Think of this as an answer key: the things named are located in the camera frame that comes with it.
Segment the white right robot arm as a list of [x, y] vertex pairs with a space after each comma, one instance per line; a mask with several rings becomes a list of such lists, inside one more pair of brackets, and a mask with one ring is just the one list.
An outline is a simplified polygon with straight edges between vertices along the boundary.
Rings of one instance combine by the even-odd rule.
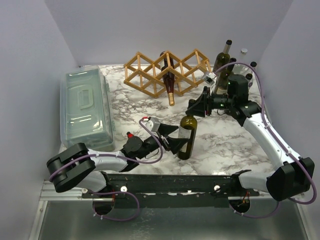
[[249, 100], [248, 80], [243, 75], [228, 77], [227, 93], [214, 94], [204, 87], [198, 99], [191, 99], [187, 115], [210, 116], [212, 110], [228, 110], [240, 126], [257, 141], [273, 165], [271, 173], [245, 170], [236, 174], [230, 191], [241, 196], [248, 189], [269, 193], [278, 202], [307, 192], [312, 183], [315, 164], [309, 157], [301, 157], [276, 132], [258, 103]]

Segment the clear squat glass bottle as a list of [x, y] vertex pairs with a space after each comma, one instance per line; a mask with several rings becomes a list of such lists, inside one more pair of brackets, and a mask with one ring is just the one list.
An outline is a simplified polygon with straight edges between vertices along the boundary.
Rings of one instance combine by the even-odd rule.
[[234, 65], [234, 68], [233, 68], [234, 74], [243, 74], [244, 71], [246, 70], [247, 67], [243, 64], [246, 63], [248, 60], [247, 53], [248, 53], [248, 50], [246, 48], [242, 48], [240, 50], [239, 54], [237, 55], [237, 57], [235, 57], [236, 62], [238, 62], [240, 64]]

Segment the green wine bottle brown label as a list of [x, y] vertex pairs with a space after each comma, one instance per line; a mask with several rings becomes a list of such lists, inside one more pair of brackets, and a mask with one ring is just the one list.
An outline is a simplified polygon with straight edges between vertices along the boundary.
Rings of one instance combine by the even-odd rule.
[[215, 63], [213, 66], [213, 72], [215, 73], [219, 68], [221, 68], [222, 66], [228, 64], [230, 62], [230, 47], [232, 45], [232, 40], [228, 39], [225, 43], [225, 46], [223, 48], [223, 51], [220, 52], [216, 59], [215, 59]]

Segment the red bottle gold foil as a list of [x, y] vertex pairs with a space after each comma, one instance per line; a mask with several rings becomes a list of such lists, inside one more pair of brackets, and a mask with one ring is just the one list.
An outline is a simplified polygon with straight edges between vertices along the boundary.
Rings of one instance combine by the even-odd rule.
[[[163, 60], [160, 61], [160, 68], [161, 70], [164, 70], [168, 67], [168, 60], [165, 57]], [[162, 80], [165, 84], [167, 96], [168, 96], [168, 102], [169, 105], [172, 107], [175, 105], [175, 99], [174, 99], [174, 84], [175, 84], [175, 75], [168, 71], [162, 76]]]

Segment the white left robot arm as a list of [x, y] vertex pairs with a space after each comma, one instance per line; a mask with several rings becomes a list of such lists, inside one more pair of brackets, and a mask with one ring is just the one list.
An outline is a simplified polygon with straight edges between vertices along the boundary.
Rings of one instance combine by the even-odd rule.
[[154, 118], [150, 118], [143, 128], [150, 137], [142, 140], [128, 132], [127, 141], [119, 151], [97, 151], [80, 142], [49, 159], [46, 166], [55, 191], [63, 193], [79, 187], [92, 190], [101, 198], [107, 197], [111, 185], [104, 171], [129, 172], [139, 164], [147, 164], [144, 158], [151, 152], [159, 150], [161, 155], [164, 151], [177, 154], [188, 142], [185, 137], [169, 136], [179, 129], [178, 126], [163, 124]]

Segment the green bottle silver foil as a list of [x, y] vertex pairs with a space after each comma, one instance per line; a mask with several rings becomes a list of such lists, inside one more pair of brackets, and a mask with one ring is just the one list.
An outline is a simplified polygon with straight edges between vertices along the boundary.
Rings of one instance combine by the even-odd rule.
[[248, 82], [248, 89], [250, 89], [253, 85], [253, 75], [251, 73], [247, 73], [245, 75], [245, 78], [247, 79], [247, 82]]

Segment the clear tall bottle blue label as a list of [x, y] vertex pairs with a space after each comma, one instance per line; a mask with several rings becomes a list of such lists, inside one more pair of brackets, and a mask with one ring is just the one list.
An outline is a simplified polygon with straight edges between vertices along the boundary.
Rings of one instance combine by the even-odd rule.
[[252, 68], [254, 68], [254, 69], [256, 69], [257, 65], [258, 65], [258, 64], [257, 64], [255, 61], [252, 61], [252, 62], [250, 63], [250, 66], [251, 66]]

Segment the dark bottle black neck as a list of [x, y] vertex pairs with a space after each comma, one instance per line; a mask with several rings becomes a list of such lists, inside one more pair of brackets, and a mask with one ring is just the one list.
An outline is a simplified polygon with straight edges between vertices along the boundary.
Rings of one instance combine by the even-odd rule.
[[219, 74], [218, 81], [216, 83], [216, 87], [214, 88], [213, 93], [218, 95], [224, 95], [227, 93], [228, 87], [228, 77], [233, 75], [234, 64], [225, 67]]
[[187, 139], [181, 149], [177, 153], [177, 157], [181, 160], [188, 160], [193, 152], [194, 142], [197, 132], [198, 122], [193, 115], [184, 116], [179, 125], [178, 137]]

